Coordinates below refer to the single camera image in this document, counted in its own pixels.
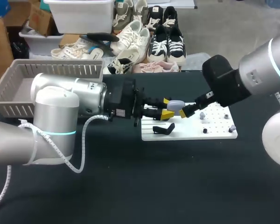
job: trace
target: black and white sneaker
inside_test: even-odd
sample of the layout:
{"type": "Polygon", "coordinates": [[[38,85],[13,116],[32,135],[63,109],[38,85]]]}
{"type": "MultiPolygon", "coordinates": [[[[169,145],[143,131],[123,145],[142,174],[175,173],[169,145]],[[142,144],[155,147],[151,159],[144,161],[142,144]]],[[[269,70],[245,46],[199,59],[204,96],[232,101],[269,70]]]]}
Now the black and white sneaker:
{"type": "Polygon", "coordinates": [[[124,50],[104,68],[103,74],[125,74],[138,61],[139,57],[137,49],[124,50]]]}
{"type": "Polygon", "coordinates": [[[147,60],[149,62],[166,61],[167,58],[167,32],[162,25],[155,29],[151,38],[147,60]]]}
{"type": "Polygon", "coordinates": [[[169,6],[166,8],[164,12],[163,26],[168,30],[170,30],[174,26],[178,27],[177,11],[173,6],[169,6]]]}
{"type": "Polygon", "coordinates": [[[178,27],[172,27],[168,36],[167,62],[176,62],[178,66],[182,66],[186,60],[186,55],[182,33],[178,27]]]}
{"type": "Polygon", "coordinates": [[[163,11],[163,8],[160,6],[148,8],[148,19],[147,25],[145,25],[145,27],[149,29],[151,35],[159,25],[162,25],[163,11]]]}

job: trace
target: black table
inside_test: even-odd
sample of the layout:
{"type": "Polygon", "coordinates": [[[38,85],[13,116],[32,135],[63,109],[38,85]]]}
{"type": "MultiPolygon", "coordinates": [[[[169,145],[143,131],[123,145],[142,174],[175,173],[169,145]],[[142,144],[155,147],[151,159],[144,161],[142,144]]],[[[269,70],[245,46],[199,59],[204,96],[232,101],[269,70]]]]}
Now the black table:
{"type": "MultiPolygon", "coordinates": [[[[134,77],[152,97],[193,102],[209,90],[199,71],[134,77]]],[[[235,140],[143,142],[133,120],[94,121],[81,174],[65,165],[13,167],[0,224],[280,224],[280,166],[261,141],[279,107],[274,96],[231,106],[235,140]]],[[[0,167],[0,192],[5,178],[0,167]]]]}

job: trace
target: black plastic part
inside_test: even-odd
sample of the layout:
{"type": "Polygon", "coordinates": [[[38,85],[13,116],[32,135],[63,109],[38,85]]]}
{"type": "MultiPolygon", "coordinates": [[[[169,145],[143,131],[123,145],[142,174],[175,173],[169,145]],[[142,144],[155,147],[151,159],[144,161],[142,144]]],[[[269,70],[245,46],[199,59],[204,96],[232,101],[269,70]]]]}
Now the black plastic part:
{"type": "Polygon", "coordinates": [[[202,73],[222,106],[230,106],[246,99],[251,94],[243,85],[238,70],[234,70],[228,60],[216,55],[203,63],[202,73]]]}
{"type": "Polygon", "coordinates": [[[104,44],[104,42],[90,39],[85,35],[80,35],[80,38],[82,38],[86,41],[92,42],[94,44],[97,44],[101,49],[108,50],[108,51],[110,51],[109,54],[112,54],[113,49],[109,45],[104,44]]]}
{"type": "Polygon", "coordinates": [[[142,116],[148,117],[148,118],[154,118],[156,120],[161,120],[162,116],[162,109],[143,109],[142,110],[142,116]]]}
{"type": "Polygon", "coordinates": [[[94,41],[110,41],[110,42],[118,42],[119,38],[115,35],[109,33],[88,33],[86,36],[94,41]]]}
{"type": "Polygon", "coordinates": [[[197,104],[192,104],[192,105],[187,105],[183,109],[184,114],[186,115],[187,118],[191,117],[192,115],[195,114],[195,111],[199,110],[199,107],[197,104]]]}
{"type": "Polygon", "coordinates": [[[171,132],[175,129],[175,123],[172,123],[167,129],[158,127],[158,126],[153,126],[153,131],[154,134],[164,134],[164,135],[170,135],[171,132]]]}
{"type": "Polygon", "coordinates": [[[135,79],[112,79],[104,100],[104,111],[114,117],[130,119],[135,102],[135,79]]]}
{"type": "Polygon", "coordinates": [[[164,103],[164,99],[160,100],[157,98],[145,98],[143,99],[143,103],[150,105],[150,106],[155,106],[157,108],[161,108],[161,109],[166,109],[167,108],[167,104],[164,103]]]}
{"type": "Polygon", "coordinates": [[[205,107],[216,101],[215,96],[207,97],[208,94],[209,93],[203,94],[197,99],[195,99],[196,106],[199,110],[203,110],[205,107]]]}

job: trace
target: sticker label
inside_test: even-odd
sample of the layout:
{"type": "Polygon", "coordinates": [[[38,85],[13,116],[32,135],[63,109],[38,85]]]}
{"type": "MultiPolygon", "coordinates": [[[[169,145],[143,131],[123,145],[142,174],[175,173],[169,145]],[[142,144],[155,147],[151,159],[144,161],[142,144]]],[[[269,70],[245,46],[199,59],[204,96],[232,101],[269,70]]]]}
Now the sticker label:
{"type": "Polygon", "coordinates": [[[121,110],[121,109],[116,109],[116,116],[125,117],[126,116],[126,111],[121,110]]]}
{"type": "Polygon", "coordinates": [[[134,54],[131,54],[131,55],[129,56],[128,59],[132,59],[132,58],[134,58],[134,57],[135,57],[135,55],[134,55],[134,54]]]}
{"type": "Polygon", "coordinates": [[[159,7],[153,7],[153,12],[158,13],[159,12],[159,7]]]}

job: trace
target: blue led ring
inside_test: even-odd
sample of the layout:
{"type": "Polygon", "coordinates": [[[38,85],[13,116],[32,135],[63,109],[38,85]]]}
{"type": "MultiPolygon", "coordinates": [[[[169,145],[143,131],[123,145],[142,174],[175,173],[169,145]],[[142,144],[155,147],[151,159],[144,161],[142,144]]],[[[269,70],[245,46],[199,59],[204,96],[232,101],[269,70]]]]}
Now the blue led ring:
{"type": "Polygon", "coordinates": [[[272,54],[272,41],[273,41],[273,39],[271,39],[269,42],[269,58],[270,58],[270,61],[272,63],[272,66],[274,67],[276,73],[280,76],[280,70],[279,70],[276,62],[274,61],[273,54],[272,54]]]}

